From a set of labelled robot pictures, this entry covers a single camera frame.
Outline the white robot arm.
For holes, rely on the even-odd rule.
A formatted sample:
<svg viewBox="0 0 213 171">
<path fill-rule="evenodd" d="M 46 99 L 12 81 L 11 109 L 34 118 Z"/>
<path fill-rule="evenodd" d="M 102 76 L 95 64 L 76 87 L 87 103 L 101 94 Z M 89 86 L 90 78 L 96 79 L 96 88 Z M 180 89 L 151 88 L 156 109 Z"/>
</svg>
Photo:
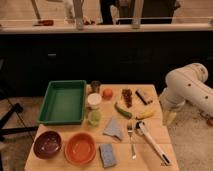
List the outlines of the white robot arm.
<svg viewBox="0 0 213 171">
<path fill-rule="evenodd" d="M 205 84 L 207 79 L 208 70 L 200 63 L 174 69 L 166 75 L 166 87 L 159 96 L 164 125 L 172 123 L 186 101 L 213 118 L 213 88 Z"/>
</svg>

